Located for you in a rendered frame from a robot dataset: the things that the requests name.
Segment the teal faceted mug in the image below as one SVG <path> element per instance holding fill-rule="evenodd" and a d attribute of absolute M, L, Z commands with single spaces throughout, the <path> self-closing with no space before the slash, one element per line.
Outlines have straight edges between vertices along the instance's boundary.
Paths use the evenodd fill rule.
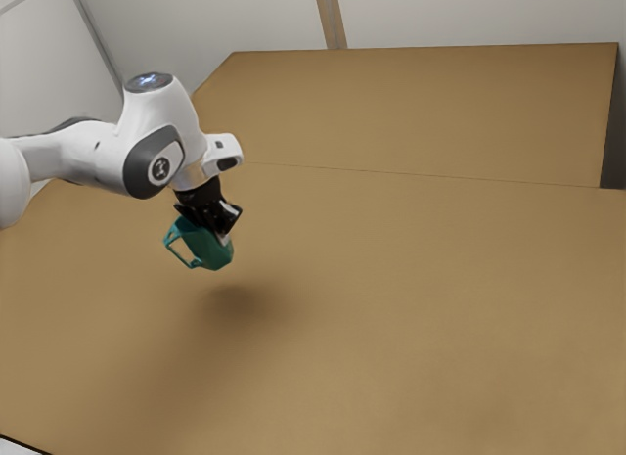
<path fill-rule="evenodd" d="M 194 225 L 183 216 L 172 223 L 162 243 L 189 269 L 218 271 L 234 258 L 232 241 L 227 247 L 222 247 L 215 233 Z"/>

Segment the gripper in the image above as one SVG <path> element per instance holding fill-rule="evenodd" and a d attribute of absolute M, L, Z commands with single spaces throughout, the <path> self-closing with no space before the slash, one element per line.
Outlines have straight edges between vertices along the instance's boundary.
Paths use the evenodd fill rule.
<path fill-rule="evenodd" d="M 210 178 L 198 188 L 175 191 L 175 209 L 194 225 L 216 234 L 222 247 L 231 243 L 230 231 L 241 217 L 243 210 L 227 202 L 221 192 L 218 176 Z"/>

